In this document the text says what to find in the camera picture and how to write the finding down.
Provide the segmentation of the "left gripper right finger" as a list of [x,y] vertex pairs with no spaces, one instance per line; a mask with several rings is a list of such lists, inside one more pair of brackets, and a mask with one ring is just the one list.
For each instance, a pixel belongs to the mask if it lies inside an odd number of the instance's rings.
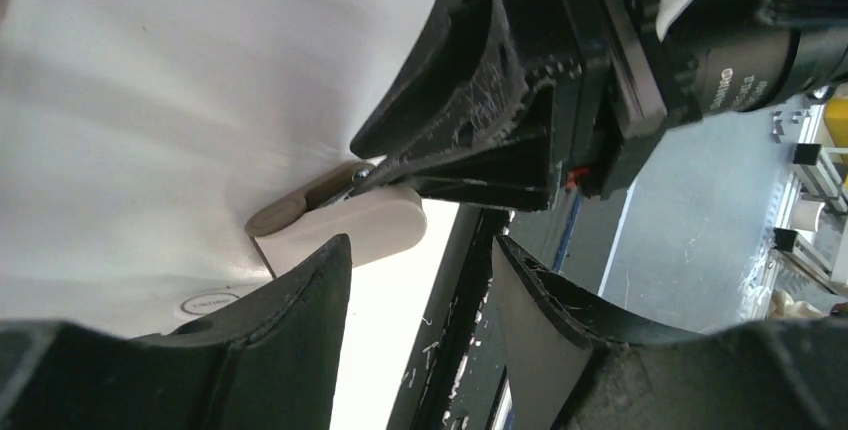
[[518,429],[843,429],[847,321],[766,320],[701,335],[634,314],[492,244]]

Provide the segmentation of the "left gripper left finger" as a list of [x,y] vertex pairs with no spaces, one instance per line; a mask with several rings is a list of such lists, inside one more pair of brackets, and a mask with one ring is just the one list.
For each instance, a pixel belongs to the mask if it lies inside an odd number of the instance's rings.
[[285,275],[169,334],[1,324],[5,429],[326,429],[352,281],[331,237]]

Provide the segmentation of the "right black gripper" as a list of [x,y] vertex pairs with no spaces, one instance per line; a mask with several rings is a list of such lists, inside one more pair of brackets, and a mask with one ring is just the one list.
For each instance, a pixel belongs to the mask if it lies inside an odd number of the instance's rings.
[[[560,188],[606,197],[629,185],[670,130],[748,113],[847,79],[847,0],[693,0],[660,41],[660,0],[434,0],[394,81],[349,148],[385,159],[365,189],[547,210]],[[490,13],[486,59],[524,86],[517,126],[424,126],[467,82]]]

